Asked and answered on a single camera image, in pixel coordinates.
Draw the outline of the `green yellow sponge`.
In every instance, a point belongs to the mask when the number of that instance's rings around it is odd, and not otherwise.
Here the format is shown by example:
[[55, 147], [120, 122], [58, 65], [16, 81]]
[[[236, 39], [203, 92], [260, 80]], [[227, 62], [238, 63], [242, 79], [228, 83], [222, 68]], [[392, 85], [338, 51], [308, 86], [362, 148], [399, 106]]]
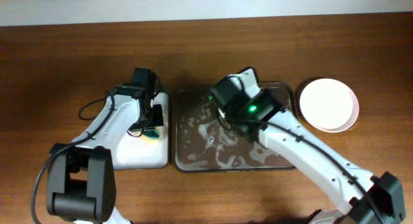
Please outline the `green yellow sponge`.
[[157, 128], [152, 128], [152, 129], [145, 129], [141, 137], [146, 142], [154, 143], [156, 141], [159, 141], [160, 136], [161, 136], [160, 131]]

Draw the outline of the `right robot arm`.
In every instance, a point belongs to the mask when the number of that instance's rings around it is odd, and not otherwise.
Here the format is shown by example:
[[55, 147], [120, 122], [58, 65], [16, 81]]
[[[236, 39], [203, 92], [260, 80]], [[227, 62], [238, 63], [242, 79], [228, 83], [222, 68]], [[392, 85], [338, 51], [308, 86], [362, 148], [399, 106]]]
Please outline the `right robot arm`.
[[335, 204], [333, 211], [315, 211], [309, 223], [401, 223], [406, 218], [397, 177], [389, 172], [377, 177], [331, 149], [269, 89], [259, 88], [251, 66], [224, 77], [208, 98], [232, 131], [284, 157]]

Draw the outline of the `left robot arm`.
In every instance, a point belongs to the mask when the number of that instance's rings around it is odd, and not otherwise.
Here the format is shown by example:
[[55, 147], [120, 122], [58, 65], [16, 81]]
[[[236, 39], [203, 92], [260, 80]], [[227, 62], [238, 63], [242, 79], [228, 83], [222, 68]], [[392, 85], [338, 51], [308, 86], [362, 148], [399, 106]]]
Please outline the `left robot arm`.
[[72, 142], [56, 143], [42, 172], [47, 175], [46, 209], [73, 223], [128, 223], [116, 209], [115, 162], [126, 168], [136, 147], [119, 146], [125, 136], [151, 136], [164, 125], [162, 106], [153, 104], [161, 82], [150, 69], [135, 68], [132, 80], [106, 91], [105, 105]]

